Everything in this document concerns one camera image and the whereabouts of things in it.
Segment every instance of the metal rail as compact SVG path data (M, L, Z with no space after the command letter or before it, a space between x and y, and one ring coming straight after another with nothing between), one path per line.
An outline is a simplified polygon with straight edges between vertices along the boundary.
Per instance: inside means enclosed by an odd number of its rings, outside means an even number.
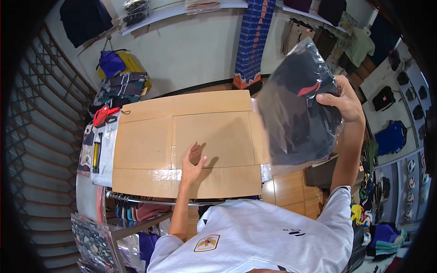
M133 197L128 194L118 194L111 190L106 193L106 198L114 198L121 201L128 202L136 202L136 203L147 203L147 204L157 204L157 205L169 205L174 206L176 202L166 202L166 201L154 201L154 200L143 200L136 197ZM225 201L217 201L217 202L189 202L189 207L200 207L200 206L209 206L209 205L219 205L224 203Z

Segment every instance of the cardboard box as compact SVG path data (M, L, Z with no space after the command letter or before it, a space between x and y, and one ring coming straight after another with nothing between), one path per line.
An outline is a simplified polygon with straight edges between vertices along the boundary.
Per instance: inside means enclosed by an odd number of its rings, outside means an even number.
M261 194L260 164L270 162L267 135L248 90L214 91L123 106L114 152L115 192L176 198L191 143L208 161L190 198Z

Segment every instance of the yellow bag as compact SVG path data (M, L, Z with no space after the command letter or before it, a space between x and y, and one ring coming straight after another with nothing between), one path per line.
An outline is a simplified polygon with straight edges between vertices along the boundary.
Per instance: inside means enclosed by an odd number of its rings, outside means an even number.
M122 71L121 73L126 72L144 72L141 67L138 65L138 63L132 58L132 55L126 53L126 52L116 52L121 60L125 63L126 69ZM105 73L103 72L103 69L99 67L99 70L97 72L100 79L106 78ZM147 81L144 82L144 87L147 87L147 90L150 90L152 88L152 84L150 83L150 77L147 74Z

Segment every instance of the jersey emblem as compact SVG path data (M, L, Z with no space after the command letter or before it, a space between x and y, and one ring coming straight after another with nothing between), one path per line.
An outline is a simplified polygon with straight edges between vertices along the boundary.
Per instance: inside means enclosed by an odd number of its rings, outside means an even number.
M219 243L220 235L211 234L199 240L194 248L194 252L205 252L214 250Z

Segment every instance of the white soccer ball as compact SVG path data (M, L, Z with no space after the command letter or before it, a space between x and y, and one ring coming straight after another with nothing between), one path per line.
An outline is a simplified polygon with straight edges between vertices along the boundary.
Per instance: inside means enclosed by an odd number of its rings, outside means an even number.
M413 210L410 208L405 213L405 220L410 221L412 217L413 217Z
M423 168L427 167L427 165L425 163L425 155L422 155L422 166L423 166Z
M420 199L422 202L425 202L428 199L428 194L429 194L428 189L424 189L422 191L422 193L420 194Z
M429 181L430 181L430 175L427 173L424 173L423 177L422 177L422 185L427 184Z
M416 162L414 160L408 160L408 173L412 173L414 171L414 168L416 167Z
M414 203L414 193L410 193L410 194L408 194L408 197L407 197L407 204L409 206L411 206L413 203Z
M408 179L408 188L411 190L414 189L415 186L416 186L416 179L414 177L410 177Z

